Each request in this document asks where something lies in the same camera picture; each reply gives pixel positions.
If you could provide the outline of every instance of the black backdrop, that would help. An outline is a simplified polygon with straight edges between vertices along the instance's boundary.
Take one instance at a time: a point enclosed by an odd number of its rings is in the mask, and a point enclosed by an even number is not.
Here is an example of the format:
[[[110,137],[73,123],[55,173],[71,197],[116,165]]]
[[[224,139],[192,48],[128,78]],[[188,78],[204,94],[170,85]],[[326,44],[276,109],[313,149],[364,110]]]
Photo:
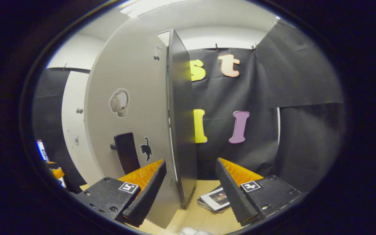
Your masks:
[[[70,158],[62,129],[62,100],[70,71],[89,73],[89,70],[49,68],[41,74],[33,101],[33,130],[36,140],[42,140],[50,161],[56,162],[65,173],[67,189],[82,192],[86,184]]]
[[[206,143],[197,144],[198,179],[217,180],[218,157],[235,162],[263,176],[270,174],[278,149],[276,108],[267,107],[265,72],[256,53],[247,49],[197,49],[188,51],[191,60],[200,59],[206,70],[204,79],[192,82],[194,109],[205,111],[203,117]],[[233,54],[237,77],[221,73],[220,55]],[[235,111],[248,111],[243,143],[231,144]]]
[[[218,157],[262,176],[276,174],[308,191],[328,172],[345,134],[338,76],[321,49],[303,32],[279,20],[257,49],[196,49],[206,76],[192,82],[194,108],[203,109],[206,143],[197,144],[198,179],[216,180]],[[220,70],[232,54],[237,77]],[[280,143],[278,117],[280,107]],[[246,141],[228,142],[235,111],[248,111]]]

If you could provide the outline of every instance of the white wall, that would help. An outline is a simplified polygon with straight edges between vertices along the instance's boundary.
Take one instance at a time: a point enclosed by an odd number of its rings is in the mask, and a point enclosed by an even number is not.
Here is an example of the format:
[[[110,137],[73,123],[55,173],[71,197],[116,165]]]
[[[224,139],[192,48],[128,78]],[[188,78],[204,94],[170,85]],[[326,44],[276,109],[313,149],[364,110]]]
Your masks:
[[[134,16],[148,10],[148,5],[162,5],[163,1],[141,0],[136,11],[122,11]],[[143,23],[161,32],[171,28],[179,31],[188,28],[228,26],[251,28],[268,32],[277,19],[276,15],[248,0],[190,0],[161,6],[138,16]]]
[[[68,68],[90,70],[104,43],[95,37],[75,34],[57,50],[47,68],[64,67],[67,63]],[[70,72],[62,100],[62,126],[73,163],[83,179],[92,185],[104,175],[89,149],[83,113],[76,113],[77,108],[83,108],[88,76],[86,73]]]
[[[260,30],[227,26],[188,28],[176,32],[188,51],[215,48],[216,43],[219,48],[251,49],[252,45],[259,44],[267,34]]]
[[[83,108],[88,77],[87,73],[70,72],[62,100],[62,128],[73,164],[83,179],[93,185],[104,175],[89,149],[83,113],[76,113],[77,108]]]
[[[58,49],[47,68],[64,67],[67,63],[68,68],[90,70],[104,43],[94,37],[75,34]]]

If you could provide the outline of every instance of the door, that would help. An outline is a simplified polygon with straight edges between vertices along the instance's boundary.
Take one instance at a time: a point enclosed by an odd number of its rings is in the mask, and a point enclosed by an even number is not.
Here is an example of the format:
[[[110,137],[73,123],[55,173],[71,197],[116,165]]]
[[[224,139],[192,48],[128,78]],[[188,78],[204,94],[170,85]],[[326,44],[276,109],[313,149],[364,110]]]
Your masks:
[[[91,151],[105,176],[124,175],[114,136],[133,133],[140,166],[166,160],[167,175],[147,219],[166,227],[180,199],[169,133],[167,48],[138,18],[107,40],[86,87],[84,114]]]
[[[185,209],[197,180],[197,155],[189,54],[175,30],[170,31],[168,64],[173,155],[181,206]]]

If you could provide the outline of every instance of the white ceiling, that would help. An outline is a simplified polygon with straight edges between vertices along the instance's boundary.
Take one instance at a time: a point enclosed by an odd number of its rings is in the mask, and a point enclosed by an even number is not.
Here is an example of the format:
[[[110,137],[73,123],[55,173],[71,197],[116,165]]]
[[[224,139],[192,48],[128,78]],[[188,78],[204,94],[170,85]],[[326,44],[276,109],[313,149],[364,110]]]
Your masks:
[[[210,26],[268,32],[277,21],[274,14],[245,0],[187,0],[158,7],[138,17],[156,32]],[[84,27],[79,34],[105,41],[127,18],[115,8]]]
[[[129,18],[118,9],[112,9],[91,22],[78,33],[106,41]]]

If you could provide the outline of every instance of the wooden table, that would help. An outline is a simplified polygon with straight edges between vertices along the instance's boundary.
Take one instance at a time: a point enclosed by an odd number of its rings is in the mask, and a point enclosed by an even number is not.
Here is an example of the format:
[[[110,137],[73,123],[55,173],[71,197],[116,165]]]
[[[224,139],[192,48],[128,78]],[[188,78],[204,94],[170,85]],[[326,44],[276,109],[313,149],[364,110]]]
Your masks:
[[[134,228],[153,235],[177,235],[184,227],[204,230],[214,235],[222,235],[241,229],[242,227],[237,222],[231,207],[220,214],[198,206],[197,199],[200,195],[209,193],[218,185],[220,185],[219,180],[197,180],[196,189],[188,208],[186,210],[179,208],[166,229],[151,223],[149,220],[144,220],[139,228]],[[87,185],[81,186],[82,190],[87,188]]]

